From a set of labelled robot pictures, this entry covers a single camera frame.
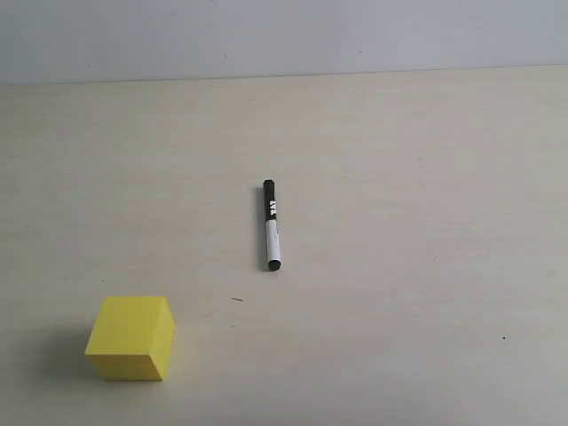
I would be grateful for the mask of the black and white marker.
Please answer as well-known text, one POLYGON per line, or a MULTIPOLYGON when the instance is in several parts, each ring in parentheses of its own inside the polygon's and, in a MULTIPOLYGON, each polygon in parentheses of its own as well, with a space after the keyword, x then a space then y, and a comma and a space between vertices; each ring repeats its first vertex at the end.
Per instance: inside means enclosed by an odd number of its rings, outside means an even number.
POLYGON ((272 179, 266 179, 263 182, 263 191, 267 264, 268 269, 271 272, 275 272, 280 269, 282 260, 277 222, 275 183, 272 179))

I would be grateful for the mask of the yellow cube block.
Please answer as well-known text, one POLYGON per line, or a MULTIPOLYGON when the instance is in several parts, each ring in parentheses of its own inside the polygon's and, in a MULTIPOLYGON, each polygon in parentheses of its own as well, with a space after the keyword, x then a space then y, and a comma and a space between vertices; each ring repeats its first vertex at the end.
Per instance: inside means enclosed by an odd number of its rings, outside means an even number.
POLYGON ((175 332, 164 296, 108 296, 84 355, 106 380, 163 381, 175 332))

